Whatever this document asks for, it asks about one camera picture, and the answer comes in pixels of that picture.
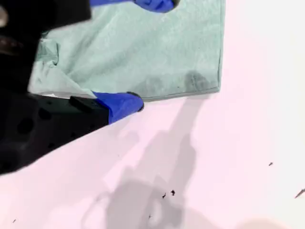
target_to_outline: light green towel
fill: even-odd
[[[170,13],[133,3],[95,8],[93,20],[41,40],[29,90],[60,97],[138,93],[146,100],[220,89],[224,0],[181,0]]]

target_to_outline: black metal bracket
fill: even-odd
[[[60,99],[27,92],[42,32],[91,17],[88,0],[2,0],[0,28],[0,174],[108,124],[95,99]]]

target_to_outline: white table surface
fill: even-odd
[[[304,9],[228,0],[221,92],[149,103],[0,177],[0,228],[304,229]]]

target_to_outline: debris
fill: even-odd
[[[295,199],[298,198],[298,197],[300,197],[303,193],[305,193],[305,188],[302,189],[302,190],[296,195]]]

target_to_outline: hole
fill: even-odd
[[[48,145],[48,148],[53,148],[54,146],[55,146],[54,143],[50,143],[50,144]]]
[[[39,109],[38,115],[42,120],[50,120],[52,118],[51,113],[42,108]]]
[[[19,134],[26,135],[32,131],[34,122],[31,118],[24,118],[17,126]]]

